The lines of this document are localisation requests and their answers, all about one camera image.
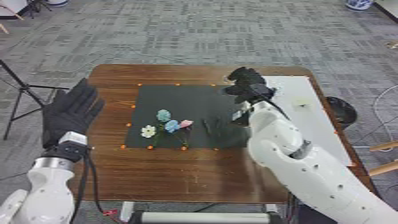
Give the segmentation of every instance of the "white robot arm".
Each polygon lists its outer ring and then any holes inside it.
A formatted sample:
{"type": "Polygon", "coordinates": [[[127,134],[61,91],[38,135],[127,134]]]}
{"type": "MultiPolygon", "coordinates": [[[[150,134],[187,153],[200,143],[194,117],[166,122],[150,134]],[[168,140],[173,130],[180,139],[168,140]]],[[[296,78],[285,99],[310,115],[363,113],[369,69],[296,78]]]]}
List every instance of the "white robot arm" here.
{"type": "MultiPolygon", "coordinates": [[[[59,144],[88,145],[88,137],[68,132],[59,144]]],[[[0,224],[70,224],[75,211],[74,194],[68,188],[68,180],[75,177],[75,162],[59,157],[36,159],[29,171],[33,190],[19,190],[0,207],[0,224]]]]}
{"type": "Polygon", "coordinates": [[[326,149],[305,140],[294,123],[266,101],[253,105],[250,125],[251,157],[312,208],[344,224],[398,223],[397,211],[326,149]]]}

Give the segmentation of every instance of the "cable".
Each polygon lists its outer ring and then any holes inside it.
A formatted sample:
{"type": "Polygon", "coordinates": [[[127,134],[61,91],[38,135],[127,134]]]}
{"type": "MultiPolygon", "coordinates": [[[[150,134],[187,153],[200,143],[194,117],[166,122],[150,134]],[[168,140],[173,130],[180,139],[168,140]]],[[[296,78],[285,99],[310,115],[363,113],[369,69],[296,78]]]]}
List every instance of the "cable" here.
{"type": "MultiPolygon", "coordinates": [[[[379,121],[381,121],[383,124],[385,124],[385,120],[383,120],[383,117],[381,117],[381,114],[379,114],[379,111],[377,111],[377,104],[379,104],[379,101],[381,101],[385,95],[388,94],[388,92],[390,92],[397,87],[398,87],[398,85],[395,85],[393,87],[390,87],[390,88],[385,90],[385,92],[383,92],[383,94],[379,95],[379,97],[377,97],[377,99],[376,99],[376,102],[374,102],[374,107],[372,107],[372,108],[374,108],[374,112],[376,112],[376,115],[377,115],[377,119],[379,119],[379,121]]],[[[390,126],[388,126],[386,124],[385,124],[383,126],[385,126],[385,129],[386,129],[386,132],[388,132],[390,141],[393,142],[393,141],[395,141],[395,138],[393,138],[393,135],[392,135],[390,126]]],[[[381,150],[381,151],[383,151],[383,152],[390,152],[393,149],[395,149],[395,147],[390,148],[388,150],[381,150]]]]}
{"type": "Polygon", "coordinates": [[[75,218],[77,218],[81,204],[83,204],[83,200],[84,200],[86,182],[88,182],[88,176],[90,176],[90,164],[88,163],[90,163],[88,157],[84,156],[84,173],[83,173],[81,184],[79,184],[79,196],[77,196],[77,202],[75,202],[75,211],[74,211],[74,216],[72,216],[72,223],[74,223],[75,218]]]}
{"type": "Polygon", "coordinates": [[[29,172],[24,172],[24,173],[20,173],[20,174],[10,176],[10,177],[0,178],[0,181],[6,181],[6,180],[10,180],[11,178],[17,178],[17,177],[24,176],[27,173],[29,173],[29,172]]]}
{"type": "Polygon", "coordinates": [[[205,206],[202,209],[198,209],[194,212],[202,212],[207,209],[210,209],[214,206],[218,205],[218,203],[212,203],[209,206],[205,206]]]}
{"type": "MultiPolygon", "coordinates": [[[[97,164],[95,164],[93,159],[91,159],[91,154],[88,155],[88,162],[90,162],[90,168],[91,168],[91,173],[93,173],[95,203],[97,203],[99,211],[106,215],[104,208],[102,208],[102,204],[100,204],[100,196],[99,196],[99,173],[97,173],[97,164]]],[[[106,215],[106,216],[113,219],[113,221],[116,223],[122,223],[122,220],[113,215],[106,215]]]]}

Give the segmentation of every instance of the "chair leg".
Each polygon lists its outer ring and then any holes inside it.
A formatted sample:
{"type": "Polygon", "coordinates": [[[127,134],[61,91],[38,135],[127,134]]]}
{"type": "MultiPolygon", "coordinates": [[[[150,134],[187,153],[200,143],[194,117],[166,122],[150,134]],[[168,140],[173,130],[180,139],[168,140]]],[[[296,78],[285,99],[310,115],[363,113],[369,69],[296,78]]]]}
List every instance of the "chair leg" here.
{"type": "Polygon", "coordinates": [[[398,169],[398,161],[388,163],[386,165],[379,166],[376,169],[370,170],[370,176],[388,173],[390,171],[398,169]]]}
{"type": "Polygon", "coordinates": [[[11,9],[6,5],[0,5],[0,7],[6,8],[6,9],[10,10],[10,12],[15,14],[15,16],[17,16],[17,18],[19,18],[20,20],[26,20],[26,19],[22,18],[22,16],[19,15],[19,13],[13,11],[13,9],[11,9]]]}
{"type": "Polygon", "coordinates": [[[390,143],[386,143],[386,144],[383,144],[383,145],[379,145],[379,146],[374,146],[374,147],[370,148],[370,151],[379,151],[379,150],[385,150],[385,149],[393,148],[393,147],[397,147],[397,146],[398,146],[398,141],[390,142],[390,143]]]}
{"type": "Polygon", "coordinates": [[[6,26],[4,26],[4,24],[3,24],[3,23],[0,23],[0,29],[3,29],[4,33],[8,33],[8,34],[10,34],[10,31],[8,31],[6,26]]]}

